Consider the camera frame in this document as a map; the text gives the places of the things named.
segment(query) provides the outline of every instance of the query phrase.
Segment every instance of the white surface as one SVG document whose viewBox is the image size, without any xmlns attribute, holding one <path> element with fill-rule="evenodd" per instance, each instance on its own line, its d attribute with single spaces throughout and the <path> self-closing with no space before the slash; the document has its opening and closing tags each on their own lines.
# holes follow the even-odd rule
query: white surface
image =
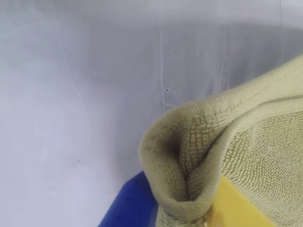
<svg viewBox="0 0 303 227">
<path fill-rule="evenodd" d="M 172 106 L 299 55 L 300 1 L 0 1 L 0 226 L 95 227 Z"/>
</svg>

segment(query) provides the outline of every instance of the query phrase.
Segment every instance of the cloth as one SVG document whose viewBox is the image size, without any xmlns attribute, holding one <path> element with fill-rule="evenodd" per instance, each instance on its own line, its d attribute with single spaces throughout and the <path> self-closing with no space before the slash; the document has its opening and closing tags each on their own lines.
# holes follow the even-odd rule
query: cloth
<svg viewBox="0 0 303 227">
<path fill-rule="evenodd" d="M 99 227 L 148 227 L 156 206 L 144 172 L 126 182 Z"/>
<path fill-rule="evenodd" d="M 279 227 L 303 227 L 303 57 L 168 111 L 139 156 L 157 227 L 201 226 L 220 175 Z"/>
</svg>

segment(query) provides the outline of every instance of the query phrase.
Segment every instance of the yellow object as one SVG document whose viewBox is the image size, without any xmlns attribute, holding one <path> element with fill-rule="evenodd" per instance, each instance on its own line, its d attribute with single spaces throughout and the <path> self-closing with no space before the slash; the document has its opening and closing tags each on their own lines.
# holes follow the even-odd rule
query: yellow object
<svg viewBox="0 0 303 227">
<path fill-rule="evenodd" d="M 272 221 L 258 211 L 223 175 L 206 226 L 274 227 Z"/>
</svg>

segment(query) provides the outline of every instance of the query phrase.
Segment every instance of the green cloth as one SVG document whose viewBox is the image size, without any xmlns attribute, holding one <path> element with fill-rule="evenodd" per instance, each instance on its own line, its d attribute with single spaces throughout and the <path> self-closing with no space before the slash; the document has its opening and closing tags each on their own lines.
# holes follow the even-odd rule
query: green cloth
<svg viewBox="0 0 303 227">
<path fill-rule="evenodd" d="M 139 156 L 157 227 L 202 226 L 221 173 L 279 227 L 303 227 L 303 56 L 168 111 Z"/>
</svg>

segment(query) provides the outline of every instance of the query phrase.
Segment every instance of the towel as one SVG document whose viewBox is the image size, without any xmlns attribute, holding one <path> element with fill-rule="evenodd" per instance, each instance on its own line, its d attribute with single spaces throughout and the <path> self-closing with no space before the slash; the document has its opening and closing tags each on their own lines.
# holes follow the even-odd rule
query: towel
<svg viewBox="0 0 303 227">
<path fill-rule="evenodd" d="M 139 157 L 157 227 L 202 226 L 221 174 L 276 226 L 303 227 L 303 56 L 168 111 Z"/>
</svg>

